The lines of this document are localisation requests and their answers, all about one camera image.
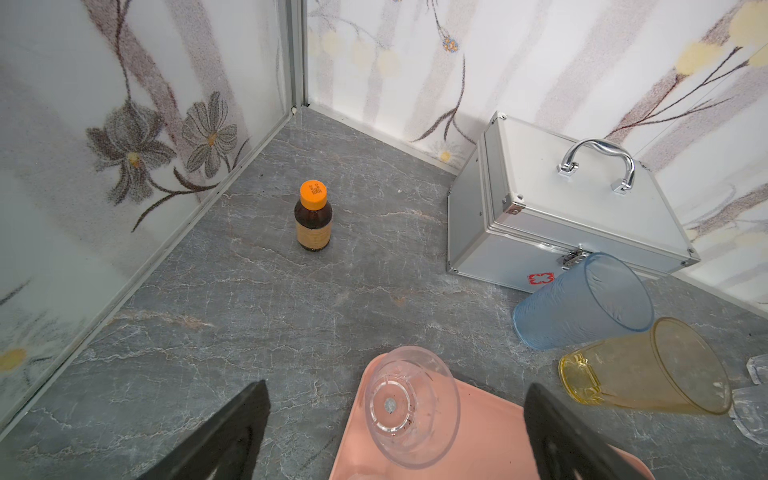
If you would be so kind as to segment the clear glass four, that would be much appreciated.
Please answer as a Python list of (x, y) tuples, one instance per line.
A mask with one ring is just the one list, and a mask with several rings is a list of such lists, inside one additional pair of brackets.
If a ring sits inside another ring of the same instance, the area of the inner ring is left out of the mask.
[(767, 385), (735, 389), (729, 417), (749, 440), (767, 446)]

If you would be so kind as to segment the clear glass one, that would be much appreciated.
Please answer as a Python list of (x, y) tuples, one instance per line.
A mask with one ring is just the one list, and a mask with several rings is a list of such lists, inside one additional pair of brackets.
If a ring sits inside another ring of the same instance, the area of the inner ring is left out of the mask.
[(365, 425), (391, 462), (421, 470), (453, 446), (461, 419), (457, 382), (433, 352), (403, 346), (384, 355), (364, 389)]

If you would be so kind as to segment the clear glass three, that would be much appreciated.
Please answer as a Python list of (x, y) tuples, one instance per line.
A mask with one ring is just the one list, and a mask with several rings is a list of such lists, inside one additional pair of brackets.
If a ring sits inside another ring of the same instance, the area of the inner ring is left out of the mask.
[(755, 385), (766, 384), (768, 382), (767, 354), (751, 357), (746, 363), (746, 368)]

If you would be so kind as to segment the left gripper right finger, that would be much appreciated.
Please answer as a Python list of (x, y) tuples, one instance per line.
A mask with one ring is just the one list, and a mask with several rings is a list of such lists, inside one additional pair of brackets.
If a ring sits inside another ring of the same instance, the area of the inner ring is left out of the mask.
[(644, 477), (543, 385), (528, 388), (523, 416), (540, 478)]

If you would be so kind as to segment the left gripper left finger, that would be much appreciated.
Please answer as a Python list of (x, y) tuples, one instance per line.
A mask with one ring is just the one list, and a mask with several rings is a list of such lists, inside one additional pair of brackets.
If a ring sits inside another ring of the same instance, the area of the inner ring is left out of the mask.
[(247, 385), (143, 479), (250, 479), (264, 438), (271, 403), (266, 382)]

